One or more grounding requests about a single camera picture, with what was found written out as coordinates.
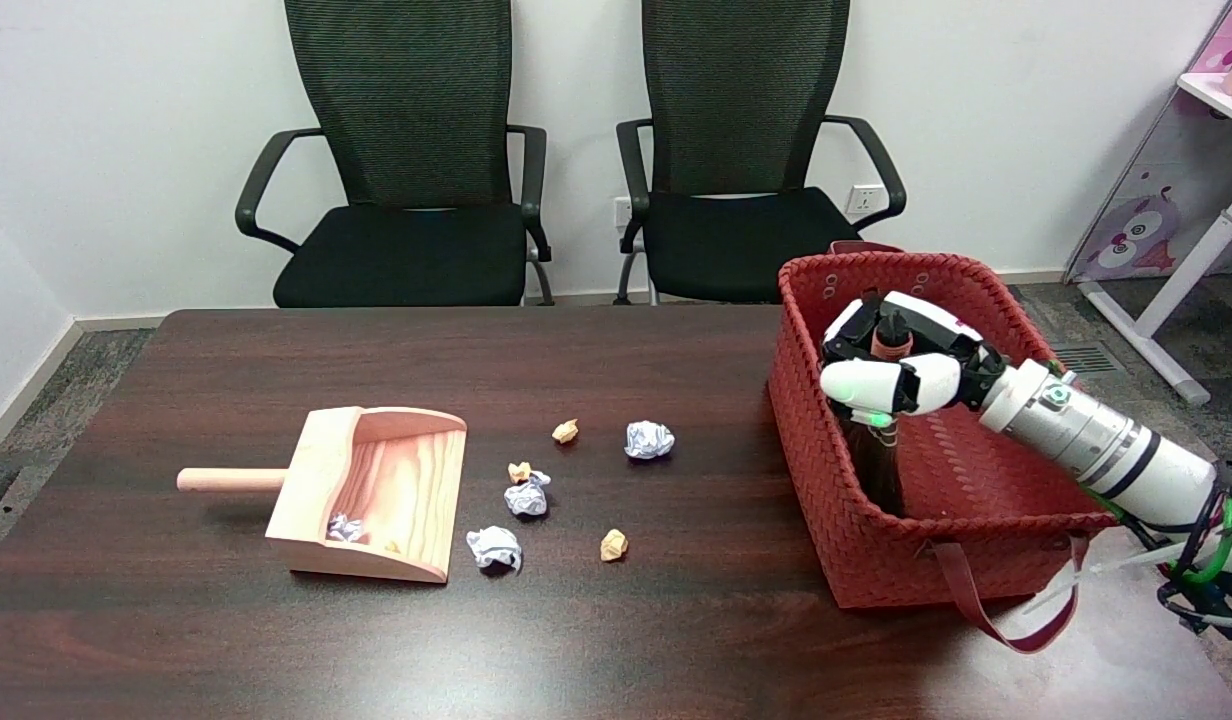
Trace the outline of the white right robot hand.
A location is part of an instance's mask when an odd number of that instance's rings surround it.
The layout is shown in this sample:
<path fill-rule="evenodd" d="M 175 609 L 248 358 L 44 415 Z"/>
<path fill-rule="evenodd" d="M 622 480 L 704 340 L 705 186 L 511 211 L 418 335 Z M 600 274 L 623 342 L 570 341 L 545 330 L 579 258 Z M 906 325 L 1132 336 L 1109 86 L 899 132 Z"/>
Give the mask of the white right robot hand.
<path fill-rule="evenodd" d="M 958 316 L 899 291 L 850 301 L 823 333 L 821 354 L 832 411 L 866 427 L 954 404 L 978 411 L 1009 366 Z"/>

